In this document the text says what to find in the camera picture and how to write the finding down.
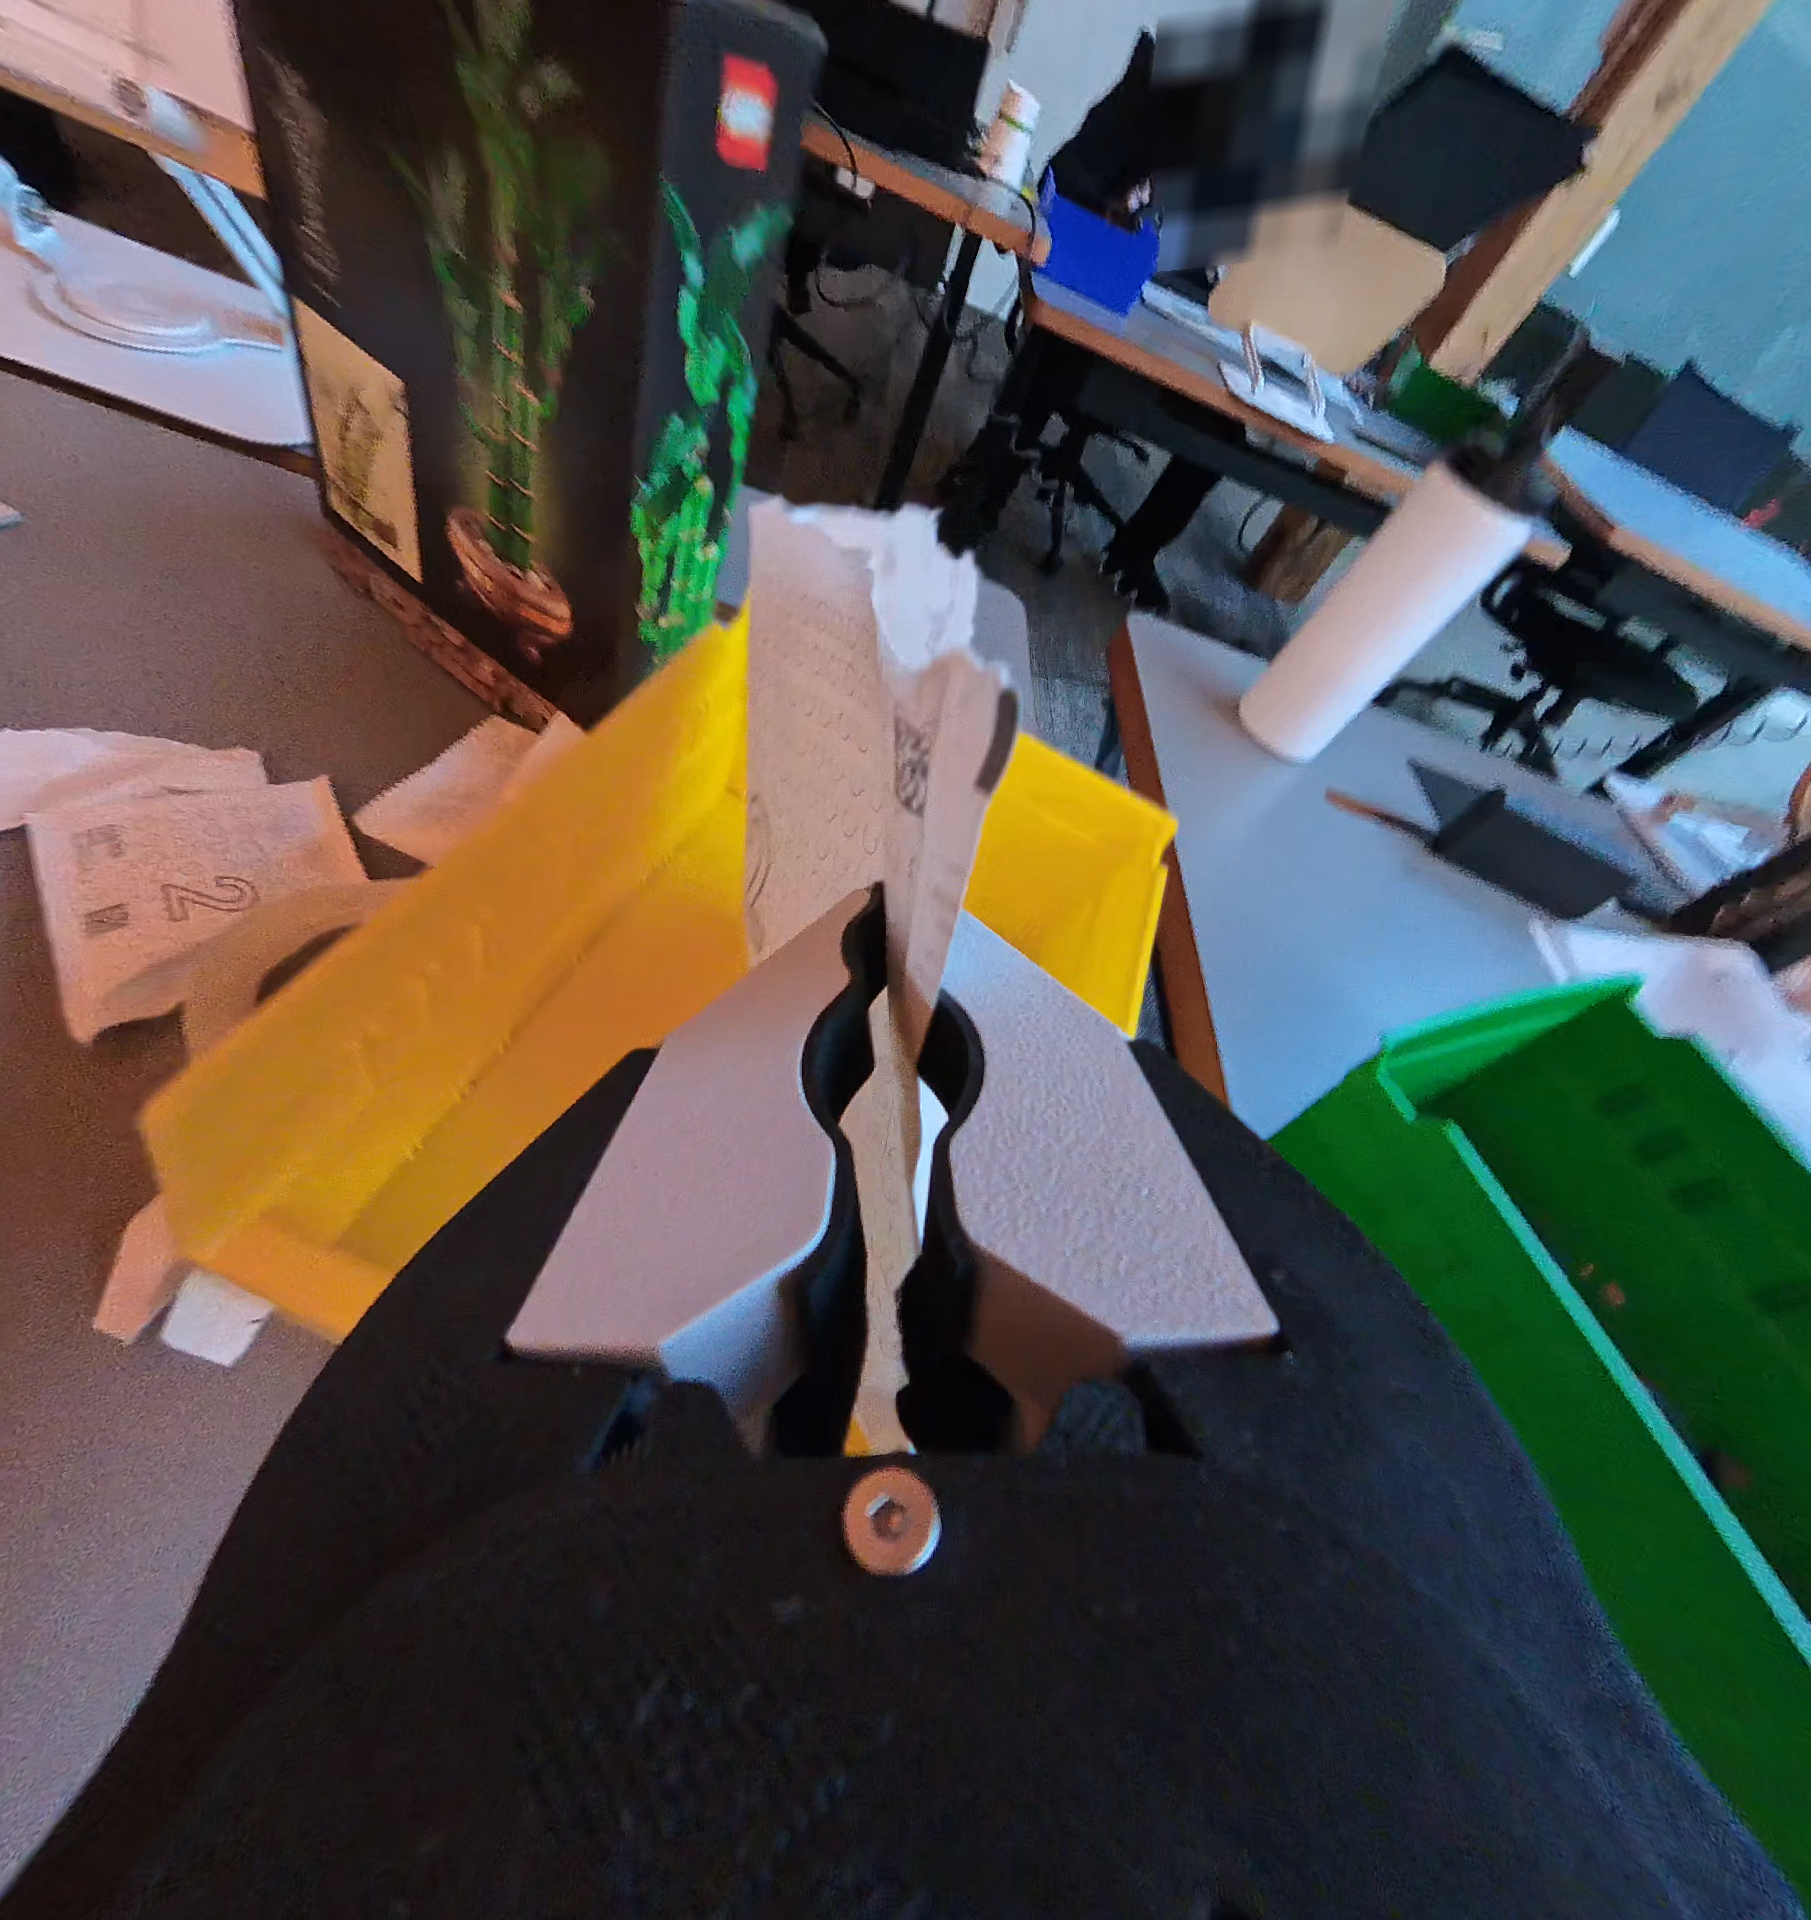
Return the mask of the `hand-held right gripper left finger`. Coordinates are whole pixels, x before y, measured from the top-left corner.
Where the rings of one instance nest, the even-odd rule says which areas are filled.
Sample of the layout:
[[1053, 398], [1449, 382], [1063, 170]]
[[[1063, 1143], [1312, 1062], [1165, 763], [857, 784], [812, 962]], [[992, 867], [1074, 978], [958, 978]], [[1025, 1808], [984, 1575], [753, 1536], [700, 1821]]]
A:
[[871, 1084], [882, 890], [681, 1023], [593, 1164], [507, 1348], [710, 1391], [751, 1450], [837, 1455], [869, 1358], [845, 1109]]

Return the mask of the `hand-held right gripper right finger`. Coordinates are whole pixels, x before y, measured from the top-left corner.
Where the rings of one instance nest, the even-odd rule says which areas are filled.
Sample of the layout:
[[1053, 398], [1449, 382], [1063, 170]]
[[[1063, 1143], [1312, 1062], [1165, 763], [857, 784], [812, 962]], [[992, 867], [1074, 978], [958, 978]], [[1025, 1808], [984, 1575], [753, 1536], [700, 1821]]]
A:
[[914, 1450], [1035, 1450], [1085, 1385], [1280, 1335], [1131, 1040], [971, 915], [918, 1084], [941, 1129], [902, 1279]]

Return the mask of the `white printed paper packet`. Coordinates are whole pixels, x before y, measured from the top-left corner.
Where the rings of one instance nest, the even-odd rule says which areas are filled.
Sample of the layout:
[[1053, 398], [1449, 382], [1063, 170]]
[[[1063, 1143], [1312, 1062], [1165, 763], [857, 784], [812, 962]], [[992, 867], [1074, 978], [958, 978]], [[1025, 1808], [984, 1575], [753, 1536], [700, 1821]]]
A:
[[751, 509], [751, 953], [882, 890], [871, 1079], [845, 1105], [869, 1222], [857, 1430], [902, 1435], [899, 1289], [918, 1262], [918, 1054], [941, 1005], [1017, 685], [974, 649], [980, 566], [941, 515], [760, 499]]

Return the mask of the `yellow plastic bin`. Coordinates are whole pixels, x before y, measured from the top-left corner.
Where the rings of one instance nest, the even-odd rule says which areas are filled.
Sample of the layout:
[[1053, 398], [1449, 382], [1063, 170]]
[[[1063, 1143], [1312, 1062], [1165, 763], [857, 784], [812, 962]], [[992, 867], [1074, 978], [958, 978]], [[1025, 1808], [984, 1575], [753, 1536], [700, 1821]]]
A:
[[751, 970], [751, 615], [150, 1097], [195, 1268], [343, 1340], [606, 1069]]

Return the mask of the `white table wooden edge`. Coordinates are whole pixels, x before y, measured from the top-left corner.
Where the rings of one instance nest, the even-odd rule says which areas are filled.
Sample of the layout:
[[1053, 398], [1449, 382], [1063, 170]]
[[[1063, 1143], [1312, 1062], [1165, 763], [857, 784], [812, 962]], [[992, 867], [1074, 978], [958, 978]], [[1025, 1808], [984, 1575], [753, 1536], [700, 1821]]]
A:
[[1155, 951], [1165, 1034], [1193, 1079], [1274, 1138], [1387, 1034], [1553, 984], [1534, 910], [1432, 858], [1412, 763], [1550, 793], [1550, 780], [1361, 710], [1322, 757], [1287, 763], [1240, 727], [1260, 663], [1155, 615], [1110, 640], [1131, 784], [1175, 814], [1175, 890]]

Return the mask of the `white paper scrap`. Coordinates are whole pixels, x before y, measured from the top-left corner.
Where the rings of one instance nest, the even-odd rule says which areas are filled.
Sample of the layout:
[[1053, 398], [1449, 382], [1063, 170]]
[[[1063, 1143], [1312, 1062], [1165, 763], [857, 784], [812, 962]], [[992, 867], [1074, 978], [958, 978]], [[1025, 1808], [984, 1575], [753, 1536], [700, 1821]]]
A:
[[166, 1199], [150, 1199], [121, 1239], [91, 1330], [126, 1348], [159, 1335], [182, 1358], [235, 1370], [268, 1314], [268, 1299], [185, 1262]]

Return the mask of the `small black box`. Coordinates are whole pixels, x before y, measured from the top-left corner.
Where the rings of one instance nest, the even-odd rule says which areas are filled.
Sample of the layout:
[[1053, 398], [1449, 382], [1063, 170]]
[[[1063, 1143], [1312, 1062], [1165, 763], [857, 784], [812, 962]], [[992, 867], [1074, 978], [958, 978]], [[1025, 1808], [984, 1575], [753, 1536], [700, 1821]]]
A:
[[1643, 870], [1607, 836], [1560, 828], [1509, 784], [1477, 784], [1422, 757], [1409, 757], [1409, 773], [1435, 812], [1432, 853], [1445, 867], [1553, 917], [1586, 917], [1643, 892]]

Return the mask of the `white tall tumbler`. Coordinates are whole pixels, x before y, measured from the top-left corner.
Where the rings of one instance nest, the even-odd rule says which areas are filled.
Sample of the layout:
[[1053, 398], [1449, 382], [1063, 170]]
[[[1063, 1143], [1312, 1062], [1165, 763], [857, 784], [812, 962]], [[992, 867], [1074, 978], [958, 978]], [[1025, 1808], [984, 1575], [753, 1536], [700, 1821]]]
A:
[[1480, 485], [1462, 460], [1432, 467], [1361, 542], [1322, 608], [1240, 695], [1240, 727], [1287, 763], [1312, 763], [1538, 534], [1523, 480]]

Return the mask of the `black office chair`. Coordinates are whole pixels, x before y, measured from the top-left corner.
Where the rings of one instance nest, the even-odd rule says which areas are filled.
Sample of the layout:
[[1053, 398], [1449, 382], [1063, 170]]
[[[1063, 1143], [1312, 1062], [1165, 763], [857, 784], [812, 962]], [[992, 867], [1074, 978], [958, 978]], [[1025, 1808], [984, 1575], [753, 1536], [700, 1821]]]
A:
[[1560, 773], [1560, 727], [1586, 705], [1620, 705], [1635, 716], [1691, 722], [1703, 694], [1650, 645], [1635, 645], [1620, 621], [1602, 615], [1586, 578], [1553, 586], [1538, 564], [1499, 574], [1477, 608], [1500, 629], [1509, 679], [1400, 677], [1373, 695], [1395, 710], [1471, 705], [1488, 716], [1477, 751], [1491, 753], [1519, 740], [1519, 763]]
[[1063, 574], [1068, 515], [1095, 509], [1113, 525], [1100, 557], [1100, 578], [1110, 578], [1125, 606], [1171, 615], [1155, 557], [1193, 525], [1225, 473], [1171, 457], [1148, 499], [1134, 509], [1121, 509], [1085, 467], [1095, 440], [1113, 440], [1134, 460], [1150, 457], [1148, 442], [1110, 435], [1085, 411], [1063, 411], [1056, 442], [1044, 440], [1044, 425], [992, 411], [974, 442], [941, 473], [941, 542], [958, 557], [992, 542], [1007, 499], [1031, 473], [1048, 508], [1048, 545], [1035, 557], [1035, 574]]

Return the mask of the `torn white paper packet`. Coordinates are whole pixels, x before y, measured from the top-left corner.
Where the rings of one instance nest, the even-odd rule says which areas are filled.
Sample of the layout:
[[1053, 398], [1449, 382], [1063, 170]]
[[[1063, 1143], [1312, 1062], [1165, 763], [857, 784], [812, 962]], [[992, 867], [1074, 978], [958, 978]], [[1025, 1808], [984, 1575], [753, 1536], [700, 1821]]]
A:
[[195, 751], [150, 731], [8, 727], [0, 731], [0, 832], [37, 812], [150, 793], [227, 793], [268, 784], [254, 751]]

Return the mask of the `long grey table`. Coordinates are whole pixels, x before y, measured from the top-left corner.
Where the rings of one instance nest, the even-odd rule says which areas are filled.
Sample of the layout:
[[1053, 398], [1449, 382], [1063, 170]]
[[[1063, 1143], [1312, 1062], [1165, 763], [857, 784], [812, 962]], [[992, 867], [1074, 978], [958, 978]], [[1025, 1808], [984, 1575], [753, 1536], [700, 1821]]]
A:
[[[1113, 315], [1053, 276], [1024, 276], [1024, 315], [1031, 330], [1089, 351], [1148, 393], [1175, 398], [1171, 427], [1212, 440], [1212, 425], [1227, 425], [1227, 457], [1248, 467], [1240, 485], [1287, 499], [1306, 524], [1373, 534], [1435, 460], [1409, 427], [1400, 442], [1383, 442], [1377, 435], [1400, 425], [1336, 398], [1326, 398], [1330, 440], [1254, 406], [1225, 375], [1245, 365], [1245, 342], [1205, 323], [1193, 305], [1160, 312], [1134, 300], [1131, 315]], [[1538, 471], [1586, 536], [1665, 578], [1691, 606], [1811, 657], [1811, 564], [1800, 555], [1576, 427], [1545, 442]]]

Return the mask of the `black toy set box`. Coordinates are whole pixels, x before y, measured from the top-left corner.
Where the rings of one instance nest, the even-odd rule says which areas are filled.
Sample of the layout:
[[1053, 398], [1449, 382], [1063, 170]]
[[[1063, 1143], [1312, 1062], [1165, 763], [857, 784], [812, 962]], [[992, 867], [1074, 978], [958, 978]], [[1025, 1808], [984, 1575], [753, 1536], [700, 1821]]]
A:
[[245, 0], [345, 574], [593, 727], [716, 608], [824, 36], [730, 0]]

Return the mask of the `blue bin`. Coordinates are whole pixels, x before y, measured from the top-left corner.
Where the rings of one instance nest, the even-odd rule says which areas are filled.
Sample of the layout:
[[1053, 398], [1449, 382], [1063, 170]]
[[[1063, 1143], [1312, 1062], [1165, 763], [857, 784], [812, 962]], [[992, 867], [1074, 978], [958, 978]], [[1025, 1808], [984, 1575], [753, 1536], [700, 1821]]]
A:
[[1131, 319], [1160, 256], [1155, 213], [1148, 206], [1110, 223], [1107, 213], [1063, 198], [1053, 166], [1035, 179], [1035, 213], [1048, 228], [1048, 256], [1035, 276], [1053, 287], [1068, 287], [1074, 300], [1107, 312], [1110, 319]]

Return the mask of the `white paper cup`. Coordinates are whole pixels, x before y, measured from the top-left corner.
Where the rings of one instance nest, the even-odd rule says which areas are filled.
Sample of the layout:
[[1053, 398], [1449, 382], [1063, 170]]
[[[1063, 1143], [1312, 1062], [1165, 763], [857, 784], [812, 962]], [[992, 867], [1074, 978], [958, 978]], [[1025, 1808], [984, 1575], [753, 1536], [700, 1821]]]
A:
[[1024, 81], [1007, 81], [980, 133], [974, 170], [996, 186], [1024, 192], [1031, 170], [1035, 119], [1044, 119], [1035, 95]]

